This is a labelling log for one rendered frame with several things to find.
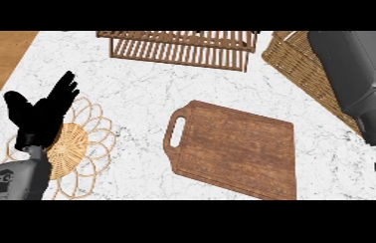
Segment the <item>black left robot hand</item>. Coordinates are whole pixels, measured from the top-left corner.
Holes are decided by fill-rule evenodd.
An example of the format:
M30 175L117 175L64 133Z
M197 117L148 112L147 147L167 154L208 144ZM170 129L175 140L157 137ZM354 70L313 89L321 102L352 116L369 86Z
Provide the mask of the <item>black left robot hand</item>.
M32 104L15 91L5 94L9 119L17 125L15 148L21 151L32 145L49 147L64 123L64 117L80 93L76 75L71 71L61 78L46 98Z

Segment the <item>brown wooden slatted rack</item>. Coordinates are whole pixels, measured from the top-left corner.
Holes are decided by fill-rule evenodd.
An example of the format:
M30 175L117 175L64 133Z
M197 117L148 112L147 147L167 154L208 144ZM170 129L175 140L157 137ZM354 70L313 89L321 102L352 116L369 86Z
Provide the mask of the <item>brown wooden slatted rack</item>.
M259 31L99 31L113 58L247 71Z

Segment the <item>woven rattan flower placemat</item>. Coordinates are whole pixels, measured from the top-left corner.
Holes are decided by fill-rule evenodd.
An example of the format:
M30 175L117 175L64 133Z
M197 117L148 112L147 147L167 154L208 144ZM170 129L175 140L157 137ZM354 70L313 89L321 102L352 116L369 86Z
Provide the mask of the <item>woven rattan flower placemat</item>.
M85 97L77 98L58 139L48 148L52 172L46 199L74 200L93 194L98 178L113 163L116 144L113 121L102 106Z

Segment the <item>brown wooden cutting board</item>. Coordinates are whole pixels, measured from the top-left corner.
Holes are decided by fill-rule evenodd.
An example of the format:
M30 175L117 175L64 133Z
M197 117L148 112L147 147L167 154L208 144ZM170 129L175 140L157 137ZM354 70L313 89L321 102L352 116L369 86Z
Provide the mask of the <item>brown wooden cutting board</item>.
M297 197L291 122L192 101L170 124L164 150L176 174L262 199Z

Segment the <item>woven wicker basket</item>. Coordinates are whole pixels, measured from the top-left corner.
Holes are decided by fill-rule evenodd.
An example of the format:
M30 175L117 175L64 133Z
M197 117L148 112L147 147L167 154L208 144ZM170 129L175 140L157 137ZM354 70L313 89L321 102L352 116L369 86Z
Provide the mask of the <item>woven wicker basket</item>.
M356 120L341 111L323 67L312 51L307 32L275 31L262 58L356 133L362 134Z

